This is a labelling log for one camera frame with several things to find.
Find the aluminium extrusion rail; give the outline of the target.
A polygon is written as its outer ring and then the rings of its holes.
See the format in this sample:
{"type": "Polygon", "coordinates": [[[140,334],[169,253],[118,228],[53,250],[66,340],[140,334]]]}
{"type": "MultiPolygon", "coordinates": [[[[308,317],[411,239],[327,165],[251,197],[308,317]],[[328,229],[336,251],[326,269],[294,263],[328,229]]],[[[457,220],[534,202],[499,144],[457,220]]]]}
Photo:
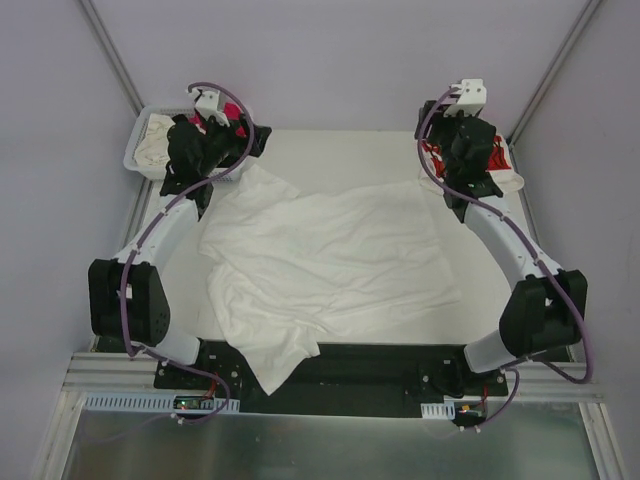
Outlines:
{"type": "Polygon", "coordinates": [[[514,399],[519,402],[602,403],[603,387],[596,381],[574,384],[541,363],[517,367],[520,382],[514,399]]]}
{"type": "Polygon", "coordinates": [[[75,353],[63,381],[63,391],[146,392],[153,390],[157,362],[121,353],[75,353]]]}

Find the aluminium frame post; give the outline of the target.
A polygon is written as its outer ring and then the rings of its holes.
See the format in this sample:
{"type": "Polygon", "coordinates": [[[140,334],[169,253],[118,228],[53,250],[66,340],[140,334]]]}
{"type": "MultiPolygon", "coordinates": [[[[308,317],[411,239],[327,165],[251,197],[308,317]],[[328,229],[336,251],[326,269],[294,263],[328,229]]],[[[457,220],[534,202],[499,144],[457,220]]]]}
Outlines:
{"type": "Polygon", "coordinates": [[[78,0],[76,1],[76,4],[85,19],[91,34],[96,40],[107,65],[112,71],[120,90],[124,94],[127,103],[135,114],[139,114],[144,107],[144,102],[120,53],[118,52],[104,20],[101,18],[95,2],[92,0],[78,0]]]}
{"type": "Polygon", "coordinates": [[[518,117],[515,126],[507,135],[507,144],[514,145],[524,133],[536,111],[551,89],[556,77],[560,74],[566,61],[569,59],[581,37],[591,25],[598,11],[605,4],[603,0],[585,1],[571,24],[569,31],[564,36],[550,64],[536,85],[536,88],[529,98],[523,112],[518,117]]]}

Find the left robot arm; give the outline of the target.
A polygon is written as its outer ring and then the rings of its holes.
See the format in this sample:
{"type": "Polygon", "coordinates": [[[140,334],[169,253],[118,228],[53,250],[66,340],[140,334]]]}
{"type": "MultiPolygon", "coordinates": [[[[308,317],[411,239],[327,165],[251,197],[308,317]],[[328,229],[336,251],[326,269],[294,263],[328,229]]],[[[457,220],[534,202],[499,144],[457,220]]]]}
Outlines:
{"type": "Polygon", "coordinates": [[[247,157],[259,157],[271,133],[246,115],[227,125],[210,119],[204,129],[177,116],[167,133],[159,212],[115,257],[96,259],[88,270],[93,333],[121,341],[130,355],[146,352],[178,363],[176,375],[191,389],[209,382],[212,367],[200,357],[201,339],[172,327],[161,272],[206,212],[215,169],[230,173],[247,157]]]}

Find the aluminium frame post left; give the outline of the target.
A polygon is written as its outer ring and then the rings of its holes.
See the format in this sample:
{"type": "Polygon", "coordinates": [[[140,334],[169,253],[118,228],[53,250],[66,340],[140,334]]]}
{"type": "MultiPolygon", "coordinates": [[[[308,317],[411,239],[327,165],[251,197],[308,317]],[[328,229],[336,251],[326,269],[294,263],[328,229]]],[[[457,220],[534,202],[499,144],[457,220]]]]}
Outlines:
{"type": "Polygon", "coordinates": [[[107,65],[112,71],[120,90],[124,94],[127,103],[135,114],[139,114],[144,107],[144,102],[120,53],[118,52],[104,20],[101,18],[95,2],[92,0],[78,0],[76,1],[76,4],[85,19],[91,34],[96,40],[107,65]]]}

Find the aluminium frame post right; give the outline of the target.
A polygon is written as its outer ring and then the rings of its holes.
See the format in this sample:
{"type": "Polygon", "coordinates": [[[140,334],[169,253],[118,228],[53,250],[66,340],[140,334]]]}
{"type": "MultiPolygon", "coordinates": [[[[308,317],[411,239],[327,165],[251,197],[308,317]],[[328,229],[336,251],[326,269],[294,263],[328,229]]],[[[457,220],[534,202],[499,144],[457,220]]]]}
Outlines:
{"type": "Polygon", "coordinates": [[[605,4],[603,0],[585,1],[571,24],[569,31],[564,36],[550,64],[536,85],[536,88],[529,98],[523,112],[518,117],[515,126],[507,135],[507,144],[514,145],[524,133],[536,111],[551,89],[556,77],[560,74],[566,61],[569,59],[581,37],[591,25],[598,11],[605,4]]]}

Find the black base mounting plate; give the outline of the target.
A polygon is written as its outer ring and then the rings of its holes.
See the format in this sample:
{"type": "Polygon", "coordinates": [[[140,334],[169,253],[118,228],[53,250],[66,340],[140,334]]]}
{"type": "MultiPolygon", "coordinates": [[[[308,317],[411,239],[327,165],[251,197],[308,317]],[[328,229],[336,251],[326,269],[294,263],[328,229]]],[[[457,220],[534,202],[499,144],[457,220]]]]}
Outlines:
{"type": "Polygon", "coordinates": [[[204,352],[201,368],[228,384],[243,413],[416,418],[448,397],[507,395],[503,375],[471,372],[460,345],[323,343],[272,394],[228,343],[208,341],[204,352]]]}

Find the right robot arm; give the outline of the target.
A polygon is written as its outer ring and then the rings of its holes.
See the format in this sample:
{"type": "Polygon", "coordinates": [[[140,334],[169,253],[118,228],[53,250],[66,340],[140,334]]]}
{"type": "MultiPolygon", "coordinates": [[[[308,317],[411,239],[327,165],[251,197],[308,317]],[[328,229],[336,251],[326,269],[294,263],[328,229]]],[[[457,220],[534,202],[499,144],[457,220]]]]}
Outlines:
{"type": "Polygon", "coordinates": [[[465,361],[450,369],[451,385],[461,394],[473,394],[484,385],[486,372],[541,361],[546,351],[575,344],[584,348],[582,376],[550,368],[572,383],[587,383],[593,359],[584,320],[586,277],[561,267],[513,219],[488,171],[496,129],[465,111],[447,115],[451,95],[446,92],[421,108],[415,131],[419,159],[425,164],[433,152],[441,155],[443,175],[429,173],[428,178],[457,220],[484,244],[511,288],[497,328],[467,344],[465,361]]]}

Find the aluminium extrusion rail left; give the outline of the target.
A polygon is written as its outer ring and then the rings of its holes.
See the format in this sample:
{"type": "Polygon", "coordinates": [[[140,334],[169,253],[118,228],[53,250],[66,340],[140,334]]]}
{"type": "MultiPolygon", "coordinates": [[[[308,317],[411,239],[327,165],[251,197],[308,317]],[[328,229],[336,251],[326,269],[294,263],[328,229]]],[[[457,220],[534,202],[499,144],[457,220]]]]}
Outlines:
{"type": "Polygon", "coordinates": [[[63,391],[146,392],[153,390],[157,362],[121,353],[75,353],[63,381],[63,391]]]}

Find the cream shirt in basket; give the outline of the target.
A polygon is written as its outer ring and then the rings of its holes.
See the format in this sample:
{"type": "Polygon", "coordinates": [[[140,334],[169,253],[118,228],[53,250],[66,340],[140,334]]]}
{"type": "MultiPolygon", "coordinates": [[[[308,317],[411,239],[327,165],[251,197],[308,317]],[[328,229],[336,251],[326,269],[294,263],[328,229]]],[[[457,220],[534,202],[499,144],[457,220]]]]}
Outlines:
{"type": "Polygon", "coordinates": [[[169,161],[167,134],[175,124],[167,115],[152,113],[142,140],[134,151],[134,160],[139,167],[162,168],[169,161]]]}

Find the aluminium extrusion rail right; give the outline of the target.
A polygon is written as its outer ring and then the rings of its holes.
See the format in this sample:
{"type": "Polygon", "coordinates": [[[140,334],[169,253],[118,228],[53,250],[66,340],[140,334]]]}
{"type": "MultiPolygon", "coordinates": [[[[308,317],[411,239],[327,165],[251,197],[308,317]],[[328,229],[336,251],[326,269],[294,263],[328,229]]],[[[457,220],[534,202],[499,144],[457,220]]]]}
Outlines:
{"type": "Polygon", "coordinates": [[[517,367],[520,382],[514,399],[519,402],[602,403],[603,387],[596,381],[574,384],[541,363],[517,367]]]}

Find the folded Coca-Cola print t-shirt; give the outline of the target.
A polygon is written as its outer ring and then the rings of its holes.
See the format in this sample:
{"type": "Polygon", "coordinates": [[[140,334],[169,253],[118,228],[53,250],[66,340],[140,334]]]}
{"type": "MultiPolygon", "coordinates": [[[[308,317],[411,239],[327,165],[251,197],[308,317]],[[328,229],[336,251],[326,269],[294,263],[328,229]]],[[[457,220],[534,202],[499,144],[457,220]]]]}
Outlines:
{"type": "MultiPolygon", "coordinates": [[[[441,181],[444,179],[445,165],[441,148],[427,141],[421,144],[429,171],[441,181]]],[[[494,183],[505,193],[513,193],[524,187],[524,179],[515,171],[511,155],[504,137],[497,133],[493,140],[493,150],[489,157],[488,172],[494,183]]]]}

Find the pink garment in basket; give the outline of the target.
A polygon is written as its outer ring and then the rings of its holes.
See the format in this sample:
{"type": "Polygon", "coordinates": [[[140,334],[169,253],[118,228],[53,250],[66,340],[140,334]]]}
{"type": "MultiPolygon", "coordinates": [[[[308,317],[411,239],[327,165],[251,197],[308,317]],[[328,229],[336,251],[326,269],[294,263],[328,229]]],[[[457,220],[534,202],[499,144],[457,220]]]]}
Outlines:
{"type": "MultiPolygon", "coordinates": [[[[224,106],[223,113],[230,123],[233,123],[234,125],[237,126],[236,135],[241,138],[246,138],[247,133],[245,131],[245,128],[239,123],[240,116],[242,114],[241,109],[236,104],[227,102],[224,106]]],[[[198,111],[196,111],[192,116],[190,116],[188,118],[188,121],[191,124],[195,125],[196,128],[201,133],[203,134],[207,133],[207,129],[208,129],[208,127],[206,126],[207,119],[204,116],[202,116],[198,111]]]]}

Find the plain white t-shirt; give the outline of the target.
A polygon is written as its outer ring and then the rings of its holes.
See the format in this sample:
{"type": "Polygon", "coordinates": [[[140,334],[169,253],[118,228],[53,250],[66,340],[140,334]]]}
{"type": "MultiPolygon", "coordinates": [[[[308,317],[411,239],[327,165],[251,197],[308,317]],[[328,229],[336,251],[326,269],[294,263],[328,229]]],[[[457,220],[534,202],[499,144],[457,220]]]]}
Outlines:
{"type": "Polygon", "coordinates": [[[345,337],[419,320],[461,294],[416,180],[305,195],[260,167],[215,204],[199,251],[225,340],[276,392],[345,337]]]}

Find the white plastic laundry basket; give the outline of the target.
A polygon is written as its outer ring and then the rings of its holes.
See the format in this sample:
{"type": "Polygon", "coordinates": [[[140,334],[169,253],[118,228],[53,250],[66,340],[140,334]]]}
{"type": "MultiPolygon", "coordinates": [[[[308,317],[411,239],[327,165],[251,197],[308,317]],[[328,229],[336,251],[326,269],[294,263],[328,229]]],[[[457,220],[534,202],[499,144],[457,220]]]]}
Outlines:
{"type": "Polygon", "coordinates": [[[203,181],[237,180],[248,156],[259,157],[271,133],[229,104],[206,117],[194,105],[143,108],[125,150],[124,166],[150,180],[161,180],[170,193],[203,181]]]}

